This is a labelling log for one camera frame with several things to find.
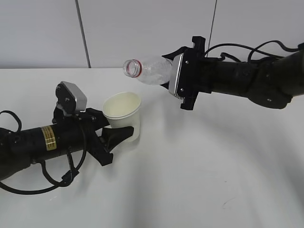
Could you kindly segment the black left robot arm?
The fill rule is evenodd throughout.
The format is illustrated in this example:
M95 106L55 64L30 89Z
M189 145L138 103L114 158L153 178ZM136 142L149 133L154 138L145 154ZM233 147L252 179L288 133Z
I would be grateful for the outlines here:
M88 108L71 116L54 110L52 125L0 130L0 179L49 160L86 149L101 166L113 162L111 150L133 135L132 126L112 128L103 112Z

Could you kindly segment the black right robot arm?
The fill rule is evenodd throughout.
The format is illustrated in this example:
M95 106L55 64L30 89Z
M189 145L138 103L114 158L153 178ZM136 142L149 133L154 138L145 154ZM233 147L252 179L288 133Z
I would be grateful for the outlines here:
M304 45L288 48L279 56L261 51L261 44L249 47L222 43L205 49L205 38L192 37L192 47L183 46L164 57L173 61L171 77L162 84L169 93L182 100L180 108L193 110L199 93L220 93L244 97L270 109L284 109L295 96L304 94ZM222 52L219 57L208 53L219 47L239 47L249 50L246 61Z

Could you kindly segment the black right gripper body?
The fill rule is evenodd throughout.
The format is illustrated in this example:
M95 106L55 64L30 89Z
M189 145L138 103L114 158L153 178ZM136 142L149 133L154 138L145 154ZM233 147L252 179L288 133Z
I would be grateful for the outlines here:
M193 47L183 52L179 73L179 95L182 97L180 108L193 110L200 92L211 93L210 80L204 75L205 42L201 36L193 36Z

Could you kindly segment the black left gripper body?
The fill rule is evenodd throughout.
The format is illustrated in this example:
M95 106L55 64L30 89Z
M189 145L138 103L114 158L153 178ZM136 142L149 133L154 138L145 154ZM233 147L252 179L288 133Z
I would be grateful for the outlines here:
M85 149L102 166L113 162L113 155L102 144L85 111L64 116L61 110L55 108L52 123L60 148L70 148L73 152Z

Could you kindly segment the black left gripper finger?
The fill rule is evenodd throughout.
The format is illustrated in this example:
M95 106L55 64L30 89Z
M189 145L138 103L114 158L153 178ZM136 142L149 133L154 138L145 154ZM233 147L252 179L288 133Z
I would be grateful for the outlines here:
M99 130L110 125L102 111L93 108L87 108L85 112L88 114L89 120L95 130Z
M101 142L108 152L117 145L133 136L134 128L132 126L122 128L103 128Z

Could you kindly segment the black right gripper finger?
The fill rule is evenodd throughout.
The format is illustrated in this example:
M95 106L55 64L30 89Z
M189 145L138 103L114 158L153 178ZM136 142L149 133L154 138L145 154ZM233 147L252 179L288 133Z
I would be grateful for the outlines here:
M162 87L164 87L165 89L169 89L169 82L161 84Z
M192 48L187 47L187 46L182 46L174 52L171 52L171 53L166 54L166 55L162 55L162 57L165 58L165 59L173 60L176 56L184 54L185 52L187 52L190 49L192 49Z

